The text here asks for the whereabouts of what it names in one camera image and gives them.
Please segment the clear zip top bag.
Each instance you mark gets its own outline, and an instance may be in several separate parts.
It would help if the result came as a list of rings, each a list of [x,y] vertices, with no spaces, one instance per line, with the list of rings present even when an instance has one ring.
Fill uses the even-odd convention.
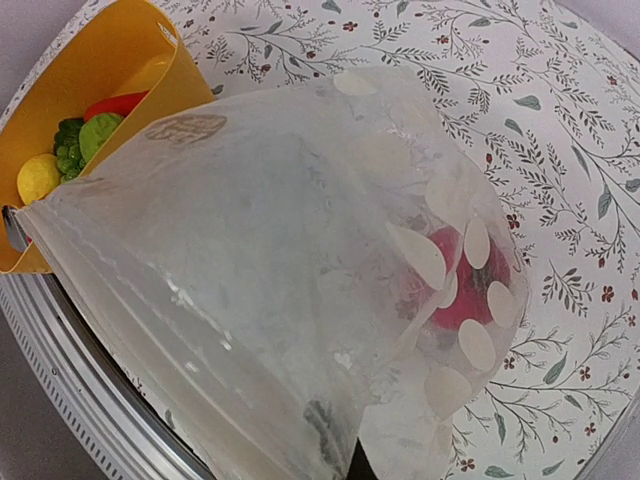
[[[493,186],[407,68],[345,71],[158,120],[21,209],[78,310],[221,479],[427,479],[394,432],[435,427],[495,375],[526,308]],[[489,236],[493,321],[430,320]],[[412,267],[432,290],[395,304]],[[380,432],[382,447],[369,448]]]

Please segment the red toy tomato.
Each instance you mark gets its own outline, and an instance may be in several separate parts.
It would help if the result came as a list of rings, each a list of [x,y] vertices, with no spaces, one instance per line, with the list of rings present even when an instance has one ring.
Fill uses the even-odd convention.
[[[493,321],[487,300],[488,288],[494,281],[509,287],[511,274],[505,254],[499,249],[493,236],[489,236],[489,245],[489,256],[482,268],[473,267],[466,254],[461,254],[456,269],[456,293],[448,306],[434,311],[430,320],[434,326],[454,332],[459,330],[465,320],[473,319],[481,325]],[[395,309],[399,319],[411,321],[432,290],[412,267],[405,273],[403,289]]]

